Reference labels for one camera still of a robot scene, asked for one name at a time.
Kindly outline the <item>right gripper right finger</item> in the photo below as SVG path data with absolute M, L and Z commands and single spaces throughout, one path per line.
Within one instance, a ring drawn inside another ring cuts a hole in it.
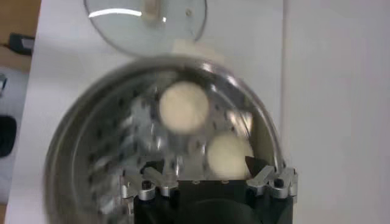
M 276 199 L 297 196 L 298 173 L 296 169 L 284 167 L 281 171 L 277 171 L 276 167 L 268 165 L 266 161 L 251 156 L 246 156 L 245 161 L 252 176 L 246 183 L 256 196 L 264 195 L 266 192 Z

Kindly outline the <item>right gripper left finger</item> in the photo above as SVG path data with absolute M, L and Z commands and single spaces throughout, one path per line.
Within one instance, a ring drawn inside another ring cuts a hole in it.
M 164 160 L 148 161 L 135 173 L 124 173 L 121 177 L 121 196 L 130 198 L 137 196 L 141 201 L 153 200 L 156 192 L 169 198 L 179 187 L 175 177 L 164 175 Z

